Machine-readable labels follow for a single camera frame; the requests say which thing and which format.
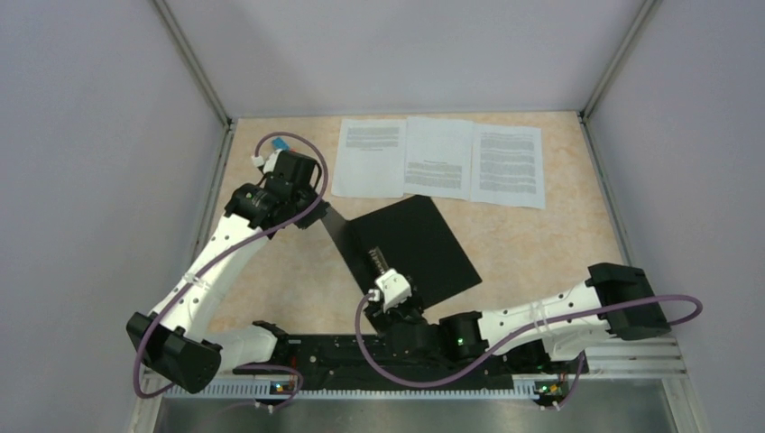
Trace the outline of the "right aluminium frame post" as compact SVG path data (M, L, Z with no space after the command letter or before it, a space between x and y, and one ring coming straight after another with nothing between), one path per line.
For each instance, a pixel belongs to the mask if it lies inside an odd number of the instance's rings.
M662 1L660 0L645 0L641 2L641 7L609 60L604 73L597 81L584 108L579 112L579 118L582 123L588 122L598 109L610 86L621 71L623 64L629 58L639 38L661 4Z

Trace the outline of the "printed paper sheet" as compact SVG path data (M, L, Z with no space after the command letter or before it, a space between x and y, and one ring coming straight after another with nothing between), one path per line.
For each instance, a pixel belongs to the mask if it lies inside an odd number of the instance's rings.
M343 198L400 198L406 156L404 119L344 119L331 193Z
M473 132L466 120L408 117L404 192L468 200Z
M476 124L469 199L499 206L544 209L541 130L529 126Z

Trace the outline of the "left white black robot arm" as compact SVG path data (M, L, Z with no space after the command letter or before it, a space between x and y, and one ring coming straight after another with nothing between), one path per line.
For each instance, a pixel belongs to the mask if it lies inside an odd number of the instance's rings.
M126 324L136 350L134 366L146 366L189 393L244 364L277 373L290 358L289 348L267 327L208 330L239 274L278 231L304 229L326 213L327 163L321 154L276 151L256 161L262 179L234 191L179 283L150 312L136 312Z

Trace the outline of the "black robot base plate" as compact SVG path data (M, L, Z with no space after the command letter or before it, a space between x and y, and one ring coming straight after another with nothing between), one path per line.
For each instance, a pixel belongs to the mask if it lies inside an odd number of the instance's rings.
M363 341L373 357L373 343L378 336L364 335ZM375 361L386 372L413 382L434 382L455 374L470 360L443 363ZM289 367L303 376L301 389L400 391L407 387L378 374L364 359L352 335L297 335L279 339L270 359L272 366ZM515 385L519 374L549 374L566 378L576 373L578 360L553 361L537 340L521 345L506 354L491 355L466 376L437 386L436 390L500 390Z

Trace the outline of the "aluminium frame post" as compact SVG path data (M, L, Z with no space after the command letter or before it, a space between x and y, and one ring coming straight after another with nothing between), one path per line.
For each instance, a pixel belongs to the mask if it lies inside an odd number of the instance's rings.
M213 111L215 118L225 128L229 128L232 124L232 118L227 113L221 98L214 90L212 82L210 81L201 61L198 59L196 52L192 48L178 18L172 11L170 4L165 0L150 0L149 4L158 15L162 26L168 33L181 61L194 81L199 93L205 99L209 108Z
M645 0L641 2L641 7L609 60L604 73L597 81L584 108L579 112L579 118L582 123L588 122L598 109L610 86L621 71L623 64L629 58L639 38L661 4L662 1L660 0Z

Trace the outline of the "left aluminium frame post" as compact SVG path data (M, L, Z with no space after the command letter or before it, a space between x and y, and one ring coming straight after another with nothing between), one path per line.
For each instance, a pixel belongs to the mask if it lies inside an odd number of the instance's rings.
M201 61L198 59L196 52L192 48L178 18L172 11L170 4L165 0L150 0L149 4L158 15L162 26L168 33L181 61L194 81L199 93L205 99L209 108L213 111L215 118L225 128L229 128L232 124L232 118L227 113L221 98L214 90L212 82L210 81Z

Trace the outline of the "teal folder black inside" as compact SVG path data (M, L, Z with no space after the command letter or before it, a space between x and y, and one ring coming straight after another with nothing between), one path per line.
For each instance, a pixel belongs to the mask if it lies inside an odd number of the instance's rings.
M388 314L378 303L364 308L380 335L482 281L431 198L412 196L350 220L330 207L322 223L362 293L386 269L412 287L412 296Z

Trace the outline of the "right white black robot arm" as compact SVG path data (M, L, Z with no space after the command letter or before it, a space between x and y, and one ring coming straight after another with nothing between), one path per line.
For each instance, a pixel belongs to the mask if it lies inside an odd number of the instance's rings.
M605 340L636 341L669 332L669 321L656 303L608 310L653 297L643 269L598 263L588 271L588 278L573 288L514 308L469 311L436 324L423 317L397 318L383 333L386 349L397 357L466 364L484 354L507 355L530 345L531 364L552 372Z

